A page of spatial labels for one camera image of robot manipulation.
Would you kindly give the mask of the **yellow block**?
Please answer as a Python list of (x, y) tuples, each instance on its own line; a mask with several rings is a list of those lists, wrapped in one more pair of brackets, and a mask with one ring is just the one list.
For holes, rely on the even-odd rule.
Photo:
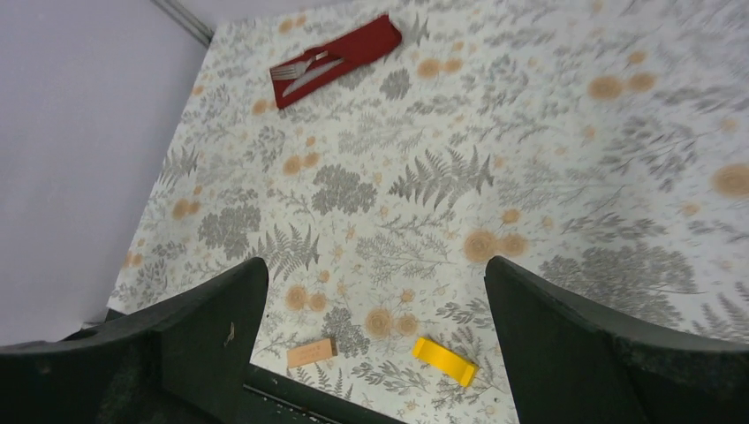
[(417, 360), (439, 369), (464, 388), (473, 383), (479, 369), (470, 360), (464, 359), (450, 349), (425, 337), (418, 338), (412, 349), (412, 355)]

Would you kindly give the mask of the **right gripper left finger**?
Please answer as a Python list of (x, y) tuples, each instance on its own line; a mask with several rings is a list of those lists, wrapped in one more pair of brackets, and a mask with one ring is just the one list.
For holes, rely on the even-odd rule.
[(252, 258), (64, 340), (3, 347), (2, 422), (234, 422), (268, 287)]

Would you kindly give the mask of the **silver fork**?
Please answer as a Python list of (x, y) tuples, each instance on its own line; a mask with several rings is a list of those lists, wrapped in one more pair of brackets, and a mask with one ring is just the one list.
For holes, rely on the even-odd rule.
[(271, 68), (269, 70), (270, 78), (273, 81), (295, 80), (304, 75), (313, 64), (319, 62), (328, 55), (329, 53), (327, 51), (323, 51), (322, 53), (318, 53), (303, 61), (283, 64)]

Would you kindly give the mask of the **light wooden block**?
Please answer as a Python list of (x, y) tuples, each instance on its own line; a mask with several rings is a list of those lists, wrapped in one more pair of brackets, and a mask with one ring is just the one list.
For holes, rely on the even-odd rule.
[(303, 344), (287, 351), (287, 367), (296, 368), (329, 360), (336, 356), (335, 342), (324, 338), (312, 343)]

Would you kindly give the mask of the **dark red cloth napkin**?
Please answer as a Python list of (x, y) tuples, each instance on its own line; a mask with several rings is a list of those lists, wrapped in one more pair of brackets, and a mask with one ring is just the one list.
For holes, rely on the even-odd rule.
[(387, 56), (402, 40), (401, 31), (383, 14), (270, 68), (277, 108), (285, 109), (332, 81)]

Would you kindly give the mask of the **silver table knife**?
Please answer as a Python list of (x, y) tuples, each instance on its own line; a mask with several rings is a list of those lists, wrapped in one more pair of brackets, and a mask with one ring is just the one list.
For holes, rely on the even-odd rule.
[(338, 65), (342, 64), (344, 60), (342, 58), (334, 60), (332, 62), (323, 64), (321, 66), (318, 66), (314, 68), (311, 71), (305, 72), (302, 76), (294, 80), (284, 91), (283, 91), (283, 97), (290, 95), (292, 92), (298, 90), (299, 88), (303, 87), (307, 83), (311, 82), (312, 80), (315, 80), (316, 78), (322, 76), (324, 73), (334, 69)]

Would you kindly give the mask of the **floral patterned table mat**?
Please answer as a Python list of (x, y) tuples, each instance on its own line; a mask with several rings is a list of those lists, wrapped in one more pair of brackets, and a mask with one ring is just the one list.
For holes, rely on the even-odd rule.
[[(383, 14), (398, 47), (277, 108), (270, 68)], [(513, 423), (496, 255), (747, 340), (747, 2), (360, 1), (223, 24), (109, 306), (261, 257), (255, 365), (408, 423)], [(473, 383), (414, 358), (419, 337)], [(335, 357), (287, 367), (324, 338)]]

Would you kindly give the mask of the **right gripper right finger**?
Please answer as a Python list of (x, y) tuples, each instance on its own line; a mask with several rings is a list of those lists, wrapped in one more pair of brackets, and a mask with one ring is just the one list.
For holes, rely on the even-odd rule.
[(747, 422), (746, 344), (642, 321), (500, 256), (485, 286), (520, 422)]

